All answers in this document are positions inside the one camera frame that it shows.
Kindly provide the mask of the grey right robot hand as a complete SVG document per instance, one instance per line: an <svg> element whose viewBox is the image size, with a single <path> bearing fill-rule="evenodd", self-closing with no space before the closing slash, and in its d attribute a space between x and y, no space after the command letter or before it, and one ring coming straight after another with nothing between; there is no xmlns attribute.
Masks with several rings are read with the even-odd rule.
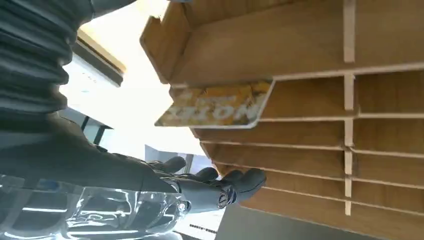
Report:
<svg viewBox="0 0 424 240"><path fill-rule="evenodd" d="M145 162L91 144L57 114L0 117L3 240L126 240L170 232L191 213L251 198L263 170L211 167L179 174L184 159Z"/></svg>

